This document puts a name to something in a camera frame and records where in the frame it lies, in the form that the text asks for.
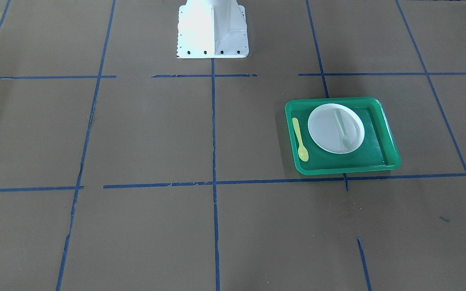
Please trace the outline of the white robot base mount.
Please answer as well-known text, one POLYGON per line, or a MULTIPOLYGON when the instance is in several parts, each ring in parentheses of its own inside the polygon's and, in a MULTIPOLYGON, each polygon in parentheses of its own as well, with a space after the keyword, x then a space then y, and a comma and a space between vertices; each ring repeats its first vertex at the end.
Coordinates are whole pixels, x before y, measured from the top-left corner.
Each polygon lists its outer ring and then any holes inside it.
POLYGON ((248 57, 246 10, 236 0, 188 0, 179 7, 178 17, 176 57, 248 57))

